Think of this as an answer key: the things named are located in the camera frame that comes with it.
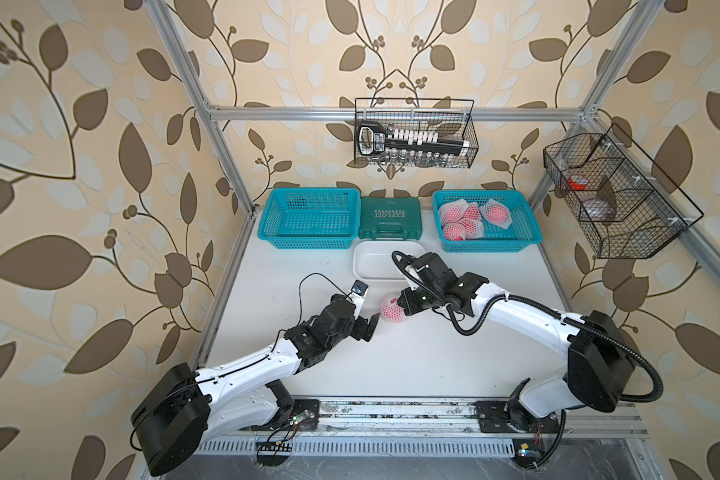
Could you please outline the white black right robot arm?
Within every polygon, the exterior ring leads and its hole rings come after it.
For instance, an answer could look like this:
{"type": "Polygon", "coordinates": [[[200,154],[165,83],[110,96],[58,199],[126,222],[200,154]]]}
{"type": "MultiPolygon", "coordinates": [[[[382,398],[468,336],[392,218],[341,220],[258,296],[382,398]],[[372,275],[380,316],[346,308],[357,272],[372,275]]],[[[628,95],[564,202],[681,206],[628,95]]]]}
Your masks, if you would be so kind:
{"type": "Polygon", "coordinates": [[[603,312],[563,312],[482,275],[458,276],[433,252],[415,257],[393,251],[391,260],[409,284],[396,301],[404,316],[430,310],[464,337],[476,335],[487,323],[503,325],[564,360],[563,367],[545,377],[521,381],[495,414],[499,422],[528,430],[552,414],[584,407],[610,413],[622,401],[652,403],[664,394],[658,370],[626,343],[603,312]]]}

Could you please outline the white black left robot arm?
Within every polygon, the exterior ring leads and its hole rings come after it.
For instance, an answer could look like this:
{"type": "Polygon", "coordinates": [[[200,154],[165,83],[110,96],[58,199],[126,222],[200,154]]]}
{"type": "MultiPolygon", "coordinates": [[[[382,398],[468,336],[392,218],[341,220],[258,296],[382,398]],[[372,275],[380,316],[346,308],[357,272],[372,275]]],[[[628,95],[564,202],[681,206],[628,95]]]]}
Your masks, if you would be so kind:
{"type": "Polygon", "coordinates": [[[335,294],[319,314],[259,351],[217,367],[170,368],[131,415],[150,475],[176,469],[215,437],[291,425],[294,400],[284,379],[319,364],[346,338],[370,341],[379,317],[362,317],[363,301],[361,294],[335,294]]]}

